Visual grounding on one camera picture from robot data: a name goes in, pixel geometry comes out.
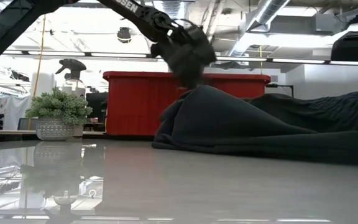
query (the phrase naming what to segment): spray bottle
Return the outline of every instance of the spray bottle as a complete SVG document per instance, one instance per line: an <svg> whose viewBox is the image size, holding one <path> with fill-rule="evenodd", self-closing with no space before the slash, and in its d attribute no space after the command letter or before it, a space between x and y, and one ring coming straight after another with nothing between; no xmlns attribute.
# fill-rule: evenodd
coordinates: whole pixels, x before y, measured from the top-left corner
<svg viewBox="0 0 358 224"><path fill-rule="evenodd" d="M85 84L80 80L80 76L81 71L86 70L86 66L79 60L69 58L59 60L59 63L62 67L56 72L56 74L61 73L66 68L70 70L70 73L65 74L65 82L63 84L62 91L76 96L85 97ZM82 138L83 129L83 126L75 126L74 138Z"/></svg>

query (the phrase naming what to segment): potted plant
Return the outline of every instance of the potted plant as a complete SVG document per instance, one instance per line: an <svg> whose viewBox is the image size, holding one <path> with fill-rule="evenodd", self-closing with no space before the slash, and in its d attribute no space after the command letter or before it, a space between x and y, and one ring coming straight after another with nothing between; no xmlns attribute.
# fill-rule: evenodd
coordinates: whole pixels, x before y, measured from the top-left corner
<svg viewBox="0 0 358 224"><path fill-rule="evenodd" d="M25 112L27 118L38 118L37 137L44 141L65 141L73 136L75 125L84 125L92 108L88 102L54 88L52 93L42 93L31 102Z"/></svg>

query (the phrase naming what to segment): red container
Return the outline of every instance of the red container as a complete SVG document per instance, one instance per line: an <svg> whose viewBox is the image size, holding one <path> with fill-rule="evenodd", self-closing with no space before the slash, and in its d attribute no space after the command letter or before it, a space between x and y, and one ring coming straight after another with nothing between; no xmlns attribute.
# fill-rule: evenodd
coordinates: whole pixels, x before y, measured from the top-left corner
<svg viewBox="0 0 358 224"><path fill-rule="evenodd" d="M204 74L206 83L236 97L263 95L268 75ZM109 82L106 132L113 136L153 136L159 117L186 90L171 73L105 72Z"/></svg>

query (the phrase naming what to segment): black robotic arm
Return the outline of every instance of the black robotic arm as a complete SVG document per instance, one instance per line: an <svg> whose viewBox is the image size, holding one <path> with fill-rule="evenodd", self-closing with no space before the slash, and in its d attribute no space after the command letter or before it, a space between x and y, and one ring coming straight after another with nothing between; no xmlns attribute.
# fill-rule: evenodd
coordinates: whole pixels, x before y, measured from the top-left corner
<svg viewBox="0 0 358 224"><path fill-rule="evenodd" d="M203 67L216 60L212 46L199 27L192 25L185 29L165 13L133 0L98 1L133 22L156 43L151 48L151 56L161 56L183 86L195 87ZM0 12L0 55L39 16L76 2L78 0L13 0Z"/></svg>

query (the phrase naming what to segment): table surface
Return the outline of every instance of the table surface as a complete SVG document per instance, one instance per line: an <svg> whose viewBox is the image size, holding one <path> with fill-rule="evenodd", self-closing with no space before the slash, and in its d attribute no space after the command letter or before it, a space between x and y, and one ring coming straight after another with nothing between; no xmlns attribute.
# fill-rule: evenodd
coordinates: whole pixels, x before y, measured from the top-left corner
<svg viewBox="0 0 358 224"><path fill-rule="evenodd" d="M358 167L149 142L0 142L0 223L46 223L43 208L55 214L49 223L355 224Z"/></svg>
<svg viewBox="0 0 358 224"><path fill-rule="evenodd" d="M0 130L0 134L35 134L35 130ZM102 131L84 131L83 134L102 135Z"/></svg>

